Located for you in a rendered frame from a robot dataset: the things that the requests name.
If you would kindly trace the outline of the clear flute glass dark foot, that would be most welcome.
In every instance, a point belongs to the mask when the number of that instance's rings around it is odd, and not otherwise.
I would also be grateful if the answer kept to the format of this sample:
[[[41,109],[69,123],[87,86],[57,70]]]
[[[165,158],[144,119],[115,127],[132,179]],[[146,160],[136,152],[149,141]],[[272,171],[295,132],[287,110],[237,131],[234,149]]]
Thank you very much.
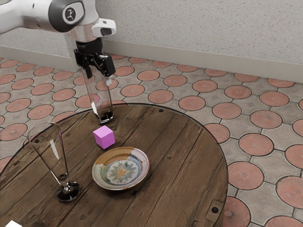
[[[59,125],[54,122],[37,125],[28,132],[27,139],[58,182],[57,199],[61,202],[74,200],[80,193],[80,185],[70,181]]]

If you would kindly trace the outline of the patterned ceramic plate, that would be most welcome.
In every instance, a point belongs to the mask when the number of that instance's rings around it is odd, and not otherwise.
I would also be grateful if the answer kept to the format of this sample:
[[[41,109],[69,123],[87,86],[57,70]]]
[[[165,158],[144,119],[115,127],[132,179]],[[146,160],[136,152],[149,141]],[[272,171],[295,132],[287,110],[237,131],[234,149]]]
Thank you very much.
[[[140,149],[117,147],[97,158],[92,177],[104,189],[124,190],[140,183],[149,168],[149,159]]]

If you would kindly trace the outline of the tall clear straight glass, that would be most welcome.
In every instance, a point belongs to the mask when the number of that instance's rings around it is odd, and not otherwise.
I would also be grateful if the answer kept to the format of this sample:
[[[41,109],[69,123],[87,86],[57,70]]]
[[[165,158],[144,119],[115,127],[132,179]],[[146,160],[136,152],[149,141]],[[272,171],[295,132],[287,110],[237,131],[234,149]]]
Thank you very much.
[[[90,105],[100,124],[113,118],[113,105],[109,86],[106,85],[105,76],[94,66],[90,66],[93,76],[88,79],[85,70],[82,70]]]

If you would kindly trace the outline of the pink cube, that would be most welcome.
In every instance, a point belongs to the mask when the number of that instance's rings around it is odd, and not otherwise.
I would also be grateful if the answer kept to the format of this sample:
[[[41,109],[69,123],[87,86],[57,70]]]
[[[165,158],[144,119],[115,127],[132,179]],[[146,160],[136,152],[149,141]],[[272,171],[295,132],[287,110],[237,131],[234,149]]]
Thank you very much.
[[[114,132],[107,126],[101,126],[93,131],[95,142],[103,149],[115,144]]]

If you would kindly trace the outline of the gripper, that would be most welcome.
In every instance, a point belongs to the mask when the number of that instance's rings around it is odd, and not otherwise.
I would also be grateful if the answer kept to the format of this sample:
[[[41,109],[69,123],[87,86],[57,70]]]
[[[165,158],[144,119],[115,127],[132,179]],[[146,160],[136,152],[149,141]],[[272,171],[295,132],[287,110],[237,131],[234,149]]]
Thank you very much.
[[[92,78],[92,70],[90,66],[96,67],[104,76],[106,85],[112,84],[112,76],[114,74],[114,63],[110,55],[102,53],[102,39],[97,38],[90,42],[76,42],[77,48],[74,50],[76,62],[85,70],[88,79]]]

